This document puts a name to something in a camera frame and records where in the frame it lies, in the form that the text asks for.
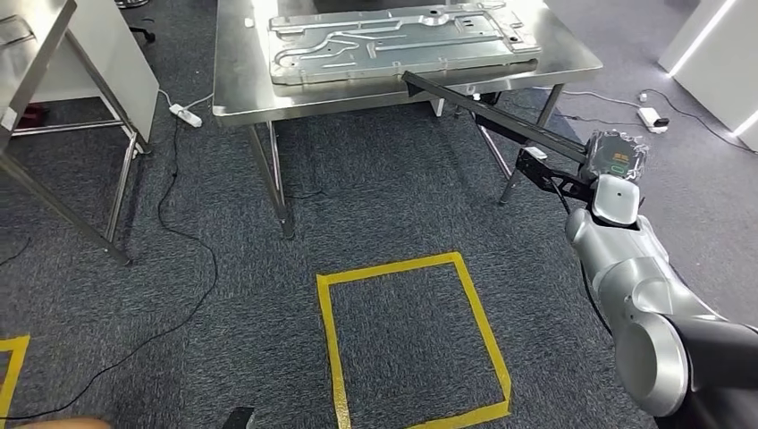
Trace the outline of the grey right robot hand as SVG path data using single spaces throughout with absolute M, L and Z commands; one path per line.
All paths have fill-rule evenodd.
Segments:
M 585 149 L 586 159 L 578 174 L 589 181 L 598 179 L 601 174 L 610 174 L 638 183 L 649 153 L 649 147 L 640 137 L 618 130 L 595 130 Z

